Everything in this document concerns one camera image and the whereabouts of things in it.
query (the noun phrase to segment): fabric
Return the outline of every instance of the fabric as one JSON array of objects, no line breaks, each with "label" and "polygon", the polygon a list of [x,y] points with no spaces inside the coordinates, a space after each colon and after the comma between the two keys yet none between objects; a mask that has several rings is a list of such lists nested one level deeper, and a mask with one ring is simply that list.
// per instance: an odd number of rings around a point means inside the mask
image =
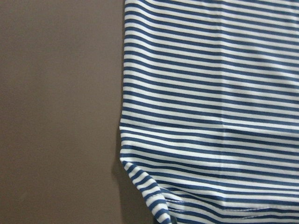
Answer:
[{"label": "fabric", "polygon": [[158,222],[299,223],[299,1],[126,0],[123,80]]}]

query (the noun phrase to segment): striped shirt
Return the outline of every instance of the striped shirt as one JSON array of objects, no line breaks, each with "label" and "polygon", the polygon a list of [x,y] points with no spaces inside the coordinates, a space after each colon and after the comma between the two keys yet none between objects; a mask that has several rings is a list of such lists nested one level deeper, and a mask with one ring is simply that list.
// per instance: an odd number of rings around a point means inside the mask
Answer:
[{"label": "striped shirt", "polygon": [[121,162],[158,222],[299,223],[299,1],[125,0]]}]

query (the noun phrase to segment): blue and white striped cloth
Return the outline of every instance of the blue and white striped cloth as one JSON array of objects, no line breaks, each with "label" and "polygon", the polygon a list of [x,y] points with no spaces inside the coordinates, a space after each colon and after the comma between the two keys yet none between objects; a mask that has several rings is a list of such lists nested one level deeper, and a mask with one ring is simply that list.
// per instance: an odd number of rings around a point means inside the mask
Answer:
[{"label": "blue and white striped cloth", "polygon": [[299,223],[299,1],[126,0],[121,161],[170,224]]}]

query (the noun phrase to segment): garment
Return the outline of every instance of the garment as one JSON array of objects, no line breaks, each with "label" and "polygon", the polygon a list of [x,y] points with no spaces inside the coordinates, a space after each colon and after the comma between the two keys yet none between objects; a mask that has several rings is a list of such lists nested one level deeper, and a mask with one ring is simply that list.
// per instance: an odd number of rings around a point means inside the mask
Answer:
[{"label": "garment", "polygon": [[126,0],[121,162],[162,224],[299,223],[299,1]]}]

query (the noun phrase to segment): brown background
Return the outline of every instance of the brown background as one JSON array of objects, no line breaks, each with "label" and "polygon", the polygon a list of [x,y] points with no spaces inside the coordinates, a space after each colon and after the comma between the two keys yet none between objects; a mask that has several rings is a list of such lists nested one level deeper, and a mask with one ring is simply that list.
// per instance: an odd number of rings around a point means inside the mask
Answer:
[{"label": "brown background", "polygon": [[151,224],[118,159],[123,1],[0,15],[0,223]]}]

